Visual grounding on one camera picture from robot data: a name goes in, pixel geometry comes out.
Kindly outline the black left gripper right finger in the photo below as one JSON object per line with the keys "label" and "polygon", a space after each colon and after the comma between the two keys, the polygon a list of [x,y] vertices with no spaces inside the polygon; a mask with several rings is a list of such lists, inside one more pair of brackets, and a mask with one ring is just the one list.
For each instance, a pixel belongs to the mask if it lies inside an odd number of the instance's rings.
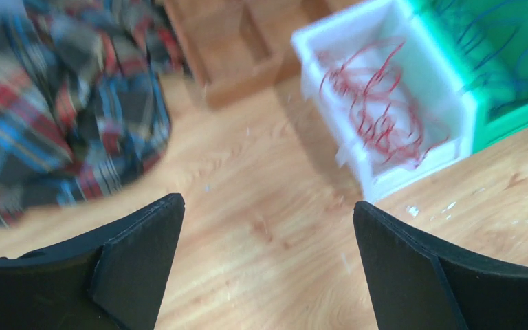
{"label": "black left gripper right finger", "polygon": [[380,329],[528,329],[528,267],[412,227],[366,201],[353,224]]}

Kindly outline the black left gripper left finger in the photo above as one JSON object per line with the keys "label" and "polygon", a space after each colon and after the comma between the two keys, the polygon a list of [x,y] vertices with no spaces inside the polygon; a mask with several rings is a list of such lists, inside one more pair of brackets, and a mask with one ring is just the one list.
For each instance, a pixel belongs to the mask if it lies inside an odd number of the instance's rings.
{"label": "black left gripper left finger", "polygon": [[184,220],[169,194],[72,239],[0,258],[0,329],[153,329]]}

